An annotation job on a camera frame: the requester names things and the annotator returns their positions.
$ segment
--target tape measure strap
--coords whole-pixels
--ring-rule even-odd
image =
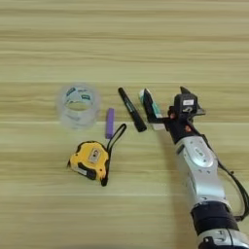
[[[105,187],[108,183],[108,175],[109,175],[109,170],[110,170],[110,162],[111,162],[111,158],[112,158],[113,147],[116,144],[116,142],[123,136],[126,129],[127,129],[127,125],[121,124],[107,145],[107,152],[109,154],[109,160],[106,163],[106,176],[105,176],[105,178],[103,178],[101,180],[101,185],[103,187]]]

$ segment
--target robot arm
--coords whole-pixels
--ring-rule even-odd
[[[199,107],[195,95],[186,89],[181,90],[182,94],[175,97],[174,106],[169,107],[168,118],[156,118],[153,100],[146,90],[143,104],[148,121],[164,123],[176,146],[178,169],[188,193],[189,209],[198,236],[198,248],[249,248],[249,240],[239,231],[218,177],[217,169],[221,163],[205,137],[193,125],[193,117],[203,115],[204,111]]]

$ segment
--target marker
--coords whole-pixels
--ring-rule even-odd
[[[119,88],[119,94],[124,102],[124,105],[126,106],[128,113],[131,115],[135,127],[139,132],[142,132],[147,129],[145,126],[143,120],[141,119],[140,115],[138,114],[137,110],[135,109],[134,105],[129,100],[128,96],[125,93],[125,90],[123,88]]]

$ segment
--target black cable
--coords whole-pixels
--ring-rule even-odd
[[[232,180],[234,181],[234,183],[236,184],[236,186],[238,187],[240,194],[243,198],[243,202],[244,202],[244,212],[242,215],[239,216],[234,216],[234,218],[236,219],[236,221],[243,221],[248,215],[249,215],[249,195],[247,193],[247,191],[245,190],[245,188],[243,187],[243,185],[239,182],[239,180],[234,176],[234,171],[229,171],[222,163],[221,161],[218,159],[217,155],[215,154],[214,150],[212,149],[212,147],[210,146],[206,136],[204,134],[200,134],[199,131],[194,127],[193,123],[191,122],[191,120],[193,119],[193,117],[189,117],[187,119],[187,123],[189,125],[189,127],[193,130],[193,132],[195,132],[198,136],[201,136],[203,138],[203,140],[205,141],[207,147],[214,153],[214,155],[217,158],[218,161],[218,165],[221,169],[223,169],[225,172],[228,173],[228,175],[232,178]]]

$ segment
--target tape measure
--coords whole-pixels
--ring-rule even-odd
[[[106,186],[113,147],[125,130],[126,124],[121,124],[110,139],[107,147],[97,141],[81,143],[76,153],[70,158],[68,166],[90,180],[100,180],[101,185]]]

